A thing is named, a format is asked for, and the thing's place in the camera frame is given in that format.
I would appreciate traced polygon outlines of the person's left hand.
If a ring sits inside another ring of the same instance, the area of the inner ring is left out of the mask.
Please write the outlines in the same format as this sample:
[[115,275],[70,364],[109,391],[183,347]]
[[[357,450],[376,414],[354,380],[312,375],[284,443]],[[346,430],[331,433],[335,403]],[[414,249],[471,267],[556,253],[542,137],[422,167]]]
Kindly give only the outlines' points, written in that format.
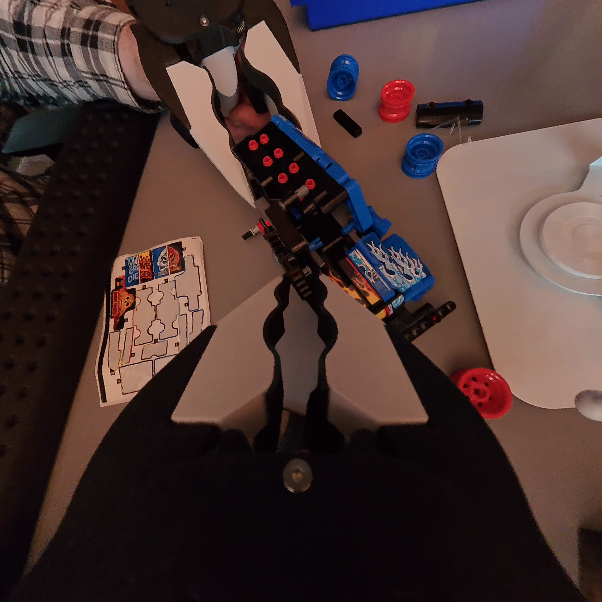
[[230,111],[230,115],[224,118],[224,123],[234,144],[237,145],[265,127],[271,117],[269,111],[257,113],[245,91],[240,88],[238,104]]

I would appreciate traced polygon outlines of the blue wheel rim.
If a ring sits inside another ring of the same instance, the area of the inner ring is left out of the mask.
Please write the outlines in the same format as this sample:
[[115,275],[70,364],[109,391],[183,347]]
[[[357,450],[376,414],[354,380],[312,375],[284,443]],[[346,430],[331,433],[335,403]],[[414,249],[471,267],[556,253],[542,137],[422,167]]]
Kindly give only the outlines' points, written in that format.
[[412,179],[424,179],[435,171],[443,152],[444,142],[437,135],[417,134],[406,145],[402,171]]
[[358,79],[359,64],[355,57],[349,54],[339,55],[330,66],[326,82],[327,93],[335,101],[349,101],[356,93]]

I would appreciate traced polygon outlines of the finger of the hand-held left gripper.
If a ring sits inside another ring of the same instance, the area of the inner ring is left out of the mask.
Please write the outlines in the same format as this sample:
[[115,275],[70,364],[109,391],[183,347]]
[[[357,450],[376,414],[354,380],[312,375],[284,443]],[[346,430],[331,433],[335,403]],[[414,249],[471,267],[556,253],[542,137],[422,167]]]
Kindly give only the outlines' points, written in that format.
[[248,31],[244,55],[265,80],[260,83],[260,88],[276,106],[277,112],[290,121],[295,120],[297,128],[321,146],[304,79],[264,20]]
[[167,67],[167,74],[190,124],[190,133],[230,186],[252,207],[255,199],[245,170],[232,153],[230,132],[214,110],[209,73],[186,61]]

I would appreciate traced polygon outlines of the clear round disc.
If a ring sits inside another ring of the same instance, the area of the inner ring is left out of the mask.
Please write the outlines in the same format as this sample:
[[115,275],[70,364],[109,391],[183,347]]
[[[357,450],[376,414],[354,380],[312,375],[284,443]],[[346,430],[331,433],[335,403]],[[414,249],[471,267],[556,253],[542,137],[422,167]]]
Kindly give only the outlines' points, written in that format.
[[536,203],[520,226],[530,267],[553,285],[601,297],[601,195],[555,194]]

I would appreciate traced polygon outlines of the brick-built toy truck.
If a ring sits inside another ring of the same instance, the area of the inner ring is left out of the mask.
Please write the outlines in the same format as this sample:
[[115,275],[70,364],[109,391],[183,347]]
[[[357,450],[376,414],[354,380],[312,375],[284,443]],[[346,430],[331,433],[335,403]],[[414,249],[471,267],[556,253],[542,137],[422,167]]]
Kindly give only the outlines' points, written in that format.
[[433,289],[435,278],[391,221],[367,204],[354,179],[291,121],[275,115],[232,149],[255,206],[256,225],[298,296],[317,309],[324,276],[409,341],[456,309],[452,301],[407,307]]

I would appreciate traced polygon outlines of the blue storage bin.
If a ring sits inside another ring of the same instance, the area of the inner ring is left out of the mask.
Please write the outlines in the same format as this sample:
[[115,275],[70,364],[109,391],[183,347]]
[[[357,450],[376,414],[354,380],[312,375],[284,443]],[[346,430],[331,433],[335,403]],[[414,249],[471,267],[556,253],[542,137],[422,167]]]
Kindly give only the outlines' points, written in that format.
[[304,7],[311,31],[386,19],[475,1],[290,1]]

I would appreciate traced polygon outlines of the small black brick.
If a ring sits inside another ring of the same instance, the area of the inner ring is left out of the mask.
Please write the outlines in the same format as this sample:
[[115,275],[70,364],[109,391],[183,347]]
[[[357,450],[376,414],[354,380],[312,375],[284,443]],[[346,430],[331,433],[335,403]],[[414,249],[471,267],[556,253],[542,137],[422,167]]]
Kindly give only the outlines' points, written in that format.
[[360,137],[363,133],[362,127],[355,122],[344,110],[337,109],[333,113],[333,118],[350,136],[354,139]]

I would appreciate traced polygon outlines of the white stand with base plate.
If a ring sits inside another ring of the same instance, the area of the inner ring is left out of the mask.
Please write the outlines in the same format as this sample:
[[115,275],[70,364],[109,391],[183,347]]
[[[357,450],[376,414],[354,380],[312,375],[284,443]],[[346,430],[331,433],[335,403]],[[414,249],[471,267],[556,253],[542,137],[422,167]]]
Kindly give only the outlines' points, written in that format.
[[586,406],[601,395],[601,297],[538,275],[519,232],[547,197],[601,195],[601,119],[464,143],[437,177],[495,370],[533,406]]

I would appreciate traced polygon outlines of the person's left forearm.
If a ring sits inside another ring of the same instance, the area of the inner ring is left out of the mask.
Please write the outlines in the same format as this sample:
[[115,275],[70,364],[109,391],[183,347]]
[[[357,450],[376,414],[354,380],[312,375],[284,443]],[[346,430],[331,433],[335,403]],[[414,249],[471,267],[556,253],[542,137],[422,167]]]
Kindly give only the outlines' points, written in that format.
[[124,1],[1,1],[1,103],[115,101],[156,113]]

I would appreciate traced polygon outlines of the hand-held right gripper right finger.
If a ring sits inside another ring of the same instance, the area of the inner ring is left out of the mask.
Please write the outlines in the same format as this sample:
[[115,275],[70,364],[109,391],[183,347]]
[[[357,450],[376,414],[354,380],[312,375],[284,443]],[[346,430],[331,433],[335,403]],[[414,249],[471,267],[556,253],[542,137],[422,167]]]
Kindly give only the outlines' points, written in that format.
[[427,414],[385,324],[324,275],[314,279],[317,384],[308,398],[313,432],[423,425]]

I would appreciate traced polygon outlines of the red wheel rim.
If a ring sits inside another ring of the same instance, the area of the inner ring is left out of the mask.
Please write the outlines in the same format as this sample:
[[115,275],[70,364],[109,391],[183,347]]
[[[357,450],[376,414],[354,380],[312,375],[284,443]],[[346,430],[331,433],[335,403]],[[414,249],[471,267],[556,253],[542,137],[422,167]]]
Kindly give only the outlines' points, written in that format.
[[505,416],[512,407],[513,395],[507,381],[488,368],[466,368],[450,379],[478,413],[487,420]]
[[387,124],[404,121],[410,113],[415,86],[408,80],[395,79],[386,83],[380,93],[379,117]]

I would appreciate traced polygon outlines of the clear plastic wrap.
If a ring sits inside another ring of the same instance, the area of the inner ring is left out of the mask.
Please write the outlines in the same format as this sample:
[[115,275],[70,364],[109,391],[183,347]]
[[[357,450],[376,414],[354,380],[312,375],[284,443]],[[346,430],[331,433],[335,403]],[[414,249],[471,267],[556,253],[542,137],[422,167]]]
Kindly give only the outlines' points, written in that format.
[[467,117],[457,116],[451,120],[439,124],[433,129],[435,135],[443,138],[446,134],[450,137],[457,137],[458,144],[470,143],[473,141],[470,131],[470,127],[473,125],[471,120]]

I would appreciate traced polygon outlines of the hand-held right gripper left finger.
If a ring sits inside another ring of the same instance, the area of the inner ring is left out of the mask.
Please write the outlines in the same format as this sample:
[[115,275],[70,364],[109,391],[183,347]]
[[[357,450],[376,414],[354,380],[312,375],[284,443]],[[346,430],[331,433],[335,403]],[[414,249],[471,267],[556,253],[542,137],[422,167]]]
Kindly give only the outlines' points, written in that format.
[[172,414],[180,424],[238,430],[249,442],[279,442],[288,277],[278,277],[215,327]]

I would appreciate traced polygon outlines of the sticker sheet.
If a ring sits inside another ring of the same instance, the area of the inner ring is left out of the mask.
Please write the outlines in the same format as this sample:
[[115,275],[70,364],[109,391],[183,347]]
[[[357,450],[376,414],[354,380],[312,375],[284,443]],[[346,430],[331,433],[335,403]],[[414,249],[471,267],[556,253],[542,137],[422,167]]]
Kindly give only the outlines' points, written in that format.
[[96,360],[100,406],[132,400],[210,321],[200,237],[118,257]]

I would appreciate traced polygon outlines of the black cylinder part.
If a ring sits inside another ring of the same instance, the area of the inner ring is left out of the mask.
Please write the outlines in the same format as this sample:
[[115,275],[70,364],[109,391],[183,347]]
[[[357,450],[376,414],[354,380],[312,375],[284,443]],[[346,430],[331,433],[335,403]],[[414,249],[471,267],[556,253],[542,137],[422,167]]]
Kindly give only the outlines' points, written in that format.
[[481,100],[419,103],[415,124],[418,129],[451,128],[454,124],[479,125],[483,114],[484,103]]

